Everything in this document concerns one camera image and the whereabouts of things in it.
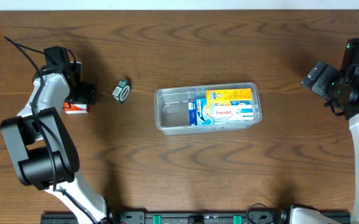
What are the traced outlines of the red Panadol box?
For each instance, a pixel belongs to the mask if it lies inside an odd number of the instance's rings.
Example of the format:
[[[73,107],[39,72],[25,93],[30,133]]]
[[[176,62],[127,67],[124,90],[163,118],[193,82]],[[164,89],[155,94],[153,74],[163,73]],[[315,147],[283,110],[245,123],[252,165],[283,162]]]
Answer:
[[[63,104],[63,110],[66,114],[87,114],[90,108],[87,104],[65,102]]]

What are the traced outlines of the small dark green box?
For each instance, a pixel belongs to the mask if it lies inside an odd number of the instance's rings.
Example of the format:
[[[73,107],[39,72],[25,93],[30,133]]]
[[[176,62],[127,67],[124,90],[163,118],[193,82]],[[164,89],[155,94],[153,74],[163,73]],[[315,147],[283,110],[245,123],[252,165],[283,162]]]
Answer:
[[[131,92],[131,84],[129,80],[120,79],[119,83],[112,92],[113,98],[120,104],[126,101],[126,98]]]

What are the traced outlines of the white Panadol box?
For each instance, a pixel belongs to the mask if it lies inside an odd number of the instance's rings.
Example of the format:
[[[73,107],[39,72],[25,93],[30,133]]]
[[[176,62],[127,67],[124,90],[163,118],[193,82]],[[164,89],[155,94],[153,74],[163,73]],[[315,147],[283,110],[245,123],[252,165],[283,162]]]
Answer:
[[[254,120],[253,107],[251,105],[214,106],[209,116],[214,121],[222,123]]]

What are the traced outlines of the yellow medicine box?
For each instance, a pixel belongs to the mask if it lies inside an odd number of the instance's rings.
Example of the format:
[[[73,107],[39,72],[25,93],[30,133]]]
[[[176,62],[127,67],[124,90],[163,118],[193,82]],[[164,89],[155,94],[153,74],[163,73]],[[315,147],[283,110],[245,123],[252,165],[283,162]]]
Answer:
[[[249,105],[252,100],[253,96],[250,88],[206,91],[206,101],[210,107]]]

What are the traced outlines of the blue KoolFever box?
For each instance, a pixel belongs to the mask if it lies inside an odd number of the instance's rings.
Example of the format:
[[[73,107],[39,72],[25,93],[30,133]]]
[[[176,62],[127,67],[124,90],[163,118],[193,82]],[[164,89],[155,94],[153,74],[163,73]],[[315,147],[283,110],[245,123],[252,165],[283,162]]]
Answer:
[[[191,126],[227,124],[222,122],[216,122],[212,119],[212,117],[209,116],[213,107],[207,105],[206,98],[197,98],[196,100],[189,101],[189,124]]]

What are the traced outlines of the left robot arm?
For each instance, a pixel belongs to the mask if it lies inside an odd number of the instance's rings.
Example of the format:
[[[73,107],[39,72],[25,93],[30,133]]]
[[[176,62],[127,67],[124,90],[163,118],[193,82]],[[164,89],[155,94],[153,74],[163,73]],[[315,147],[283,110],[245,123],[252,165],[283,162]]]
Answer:
[[[59,69],[41,72],[25,107],[0,124],[19,182],[57,197],[78,223],[118,223],[105,198],[79,171],[77,149],[60,117],[70,94],[67,79]]]

